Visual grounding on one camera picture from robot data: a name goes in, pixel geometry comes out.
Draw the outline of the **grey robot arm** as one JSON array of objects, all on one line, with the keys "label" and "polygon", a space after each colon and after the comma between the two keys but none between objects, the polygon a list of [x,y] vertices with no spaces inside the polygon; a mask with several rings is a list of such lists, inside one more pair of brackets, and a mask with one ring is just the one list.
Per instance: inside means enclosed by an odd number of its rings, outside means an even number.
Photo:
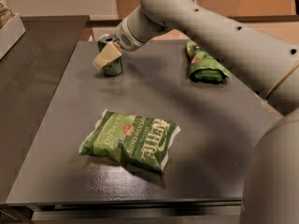
[{"label": "grey robot arm", "polygon": [[140,0],[94,63],[103,67],[171,29],[228,66],[283,116],[253,151],[240,224],[299,224],[299,47],[208,11],[196,0]]}]

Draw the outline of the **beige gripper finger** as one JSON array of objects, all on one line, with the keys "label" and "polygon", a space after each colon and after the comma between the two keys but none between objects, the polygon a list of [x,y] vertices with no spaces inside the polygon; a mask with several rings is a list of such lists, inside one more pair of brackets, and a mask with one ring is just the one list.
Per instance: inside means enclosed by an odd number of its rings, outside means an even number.
[{"label": "beige gripper finger", "polygon": [[93,60],[96,68],[102,68],[121,56],[121,46],[117,42],[98,43],[99,54]]}]

